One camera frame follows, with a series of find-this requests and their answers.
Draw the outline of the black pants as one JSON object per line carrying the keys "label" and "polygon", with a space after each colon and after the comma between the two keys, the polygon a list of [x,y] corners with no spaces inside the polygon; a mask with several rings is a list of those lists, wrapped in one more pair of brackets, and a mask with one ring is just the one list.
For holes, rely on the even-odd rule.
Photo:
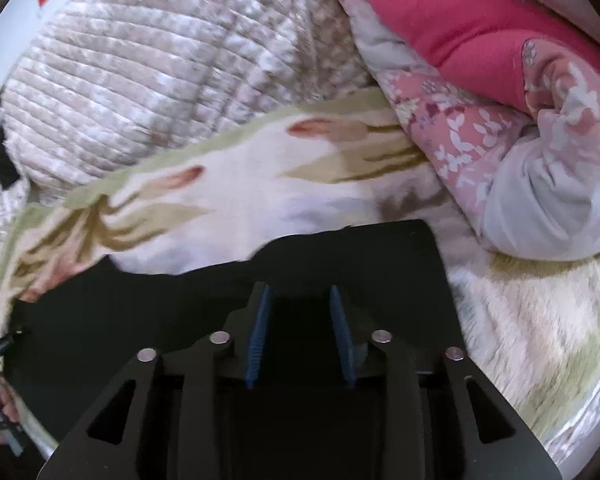
{"label": "black pants", "polygon": [[259,282],[272,295],[258,376],[250,388],[224,379],[215,393],[218,479],[378,479],[380,388],[344,380],[330,291],[414,347],[457,344],[441,259],[420,222],[284,237],[247,261],[181,275],[102,259],[16,303],[26,336],[8,380],[61,444],[140,350],[180,351],[222,330]]}

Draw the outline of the floral fleece blanket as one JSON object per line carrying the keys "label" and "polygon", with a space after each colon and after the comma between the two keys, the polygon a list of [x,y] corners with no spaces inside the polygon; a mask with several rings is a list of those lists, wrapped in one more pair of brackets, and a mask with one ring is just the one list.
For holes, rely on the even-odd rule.
{"label": "floral fleece blanket", "polygon": [[98,179],[0,187],[0,336],[15,299],[111,256],[138,274],[244,260],[276,238],[407,219],[438,243],[470,356],[563,465],[600,423],[600,254],[486,252],[376,89],[284,107]]}

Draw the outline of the beige quilted bedspread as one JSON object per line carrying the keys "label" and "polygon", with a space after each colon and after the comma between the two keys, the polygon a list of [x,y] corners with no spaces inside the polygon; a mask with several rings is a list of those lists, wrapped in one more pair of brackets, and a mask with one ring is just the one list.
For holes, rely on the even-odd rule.
{"label": "beige quilted bedspread", "polygon": [[18,181],[26,162],[59,188],[368,89],[339,0],[68,0],[2,83],[0,129]]}

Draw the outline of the pink floral rolled comforter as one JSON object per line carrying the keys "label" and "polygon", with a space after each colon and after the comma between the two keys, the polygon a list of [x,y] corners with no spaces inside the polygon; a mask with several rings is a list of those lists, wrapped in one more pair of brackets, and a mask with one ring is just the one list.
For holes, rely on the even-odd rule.
{"label": "pink floral rolled comforter", "polygon": [[594,0],[339,0],[364,62],[481,243],[600,252]]}

